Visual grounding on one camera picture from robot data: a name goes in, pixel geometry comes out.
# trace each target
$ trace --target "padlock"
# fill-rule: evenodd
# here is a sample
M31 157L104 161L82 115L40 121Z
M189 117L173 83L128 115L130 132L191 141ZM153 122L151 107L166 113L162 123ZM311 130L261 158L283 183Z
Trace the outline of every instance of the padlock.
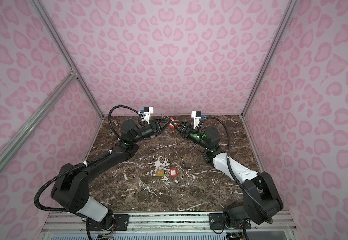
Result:
M170 177L176 177L176 168L174 163L171 164Z
M165 175L165 171L163 170L163 165L161 165L158 167L157 172L155 173L155 176L163 177L164 175Z

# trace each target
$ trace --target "brass padlock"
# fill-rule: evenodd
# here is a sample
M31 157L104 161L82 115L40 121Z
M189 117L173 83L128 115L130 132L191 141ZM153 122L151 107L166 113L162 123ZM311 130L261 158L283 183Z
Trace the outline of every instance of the brass padlock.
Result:
M163 170L163 165L161 165L158 167L157 172L155 173L155 176L163 177L164 175L165 175L165 171Z

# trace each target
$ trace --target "red padlock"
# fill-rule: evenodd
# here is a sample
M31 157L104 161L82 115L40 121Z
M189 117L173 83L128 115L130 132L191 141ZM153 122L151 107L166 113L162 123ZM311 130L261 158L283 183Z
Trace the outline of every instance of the red padlock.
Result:
M176 177L176 168L174 163L171 164L170 177Z

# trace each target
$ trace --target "pink patterned wall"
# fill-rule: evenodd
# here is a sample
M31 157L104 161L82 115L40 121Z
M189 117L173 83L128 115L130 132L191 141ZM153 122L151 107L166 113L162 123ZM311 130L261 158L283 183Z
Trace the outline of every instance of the pink patterned wall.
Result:
M105 114L215 114L242 112L288 0L43 3Z
M348 0L304 0L248 113L306 240L348 239Z
M0 150L67 75L26 0L0 1Z
M38 236L49 213L34 206L35 193L61 166L86 157L99 122L79 84L73 82L0 174L0 239ZM41 203L56 206L50 190L42 194Z

